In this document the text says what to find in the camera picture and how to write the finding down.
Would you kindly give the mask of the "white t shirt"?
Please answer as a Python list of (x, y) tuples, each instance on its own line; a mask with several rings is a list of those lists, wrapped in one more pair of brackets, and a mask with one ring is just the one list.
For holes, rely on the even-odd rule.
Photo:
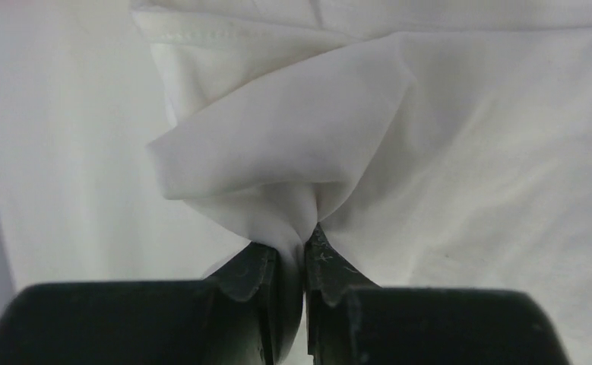
[(164, 198), (380, 284), (528, 292), (592, 364), (592, 1), (133, 1)]

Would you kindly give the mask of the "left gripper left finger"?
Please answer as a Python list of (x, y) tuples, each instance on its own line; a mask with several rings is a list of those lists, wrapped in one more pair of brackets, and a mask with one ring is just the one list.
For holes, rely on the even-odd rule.
[(202, 280), (33, 285), (0, 316), (0, 364), (273, 364), (277, 273), (251, 243)]

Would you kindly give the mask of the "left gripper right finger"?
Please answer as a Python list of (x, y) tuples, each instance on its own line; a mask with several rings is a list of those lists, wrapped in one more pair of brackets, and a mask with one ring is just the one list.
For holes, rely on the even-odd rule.
[(512, 290), (380, 287), (316, 227), (305, 245), (316, 364), (567, 364), (552, 323)]

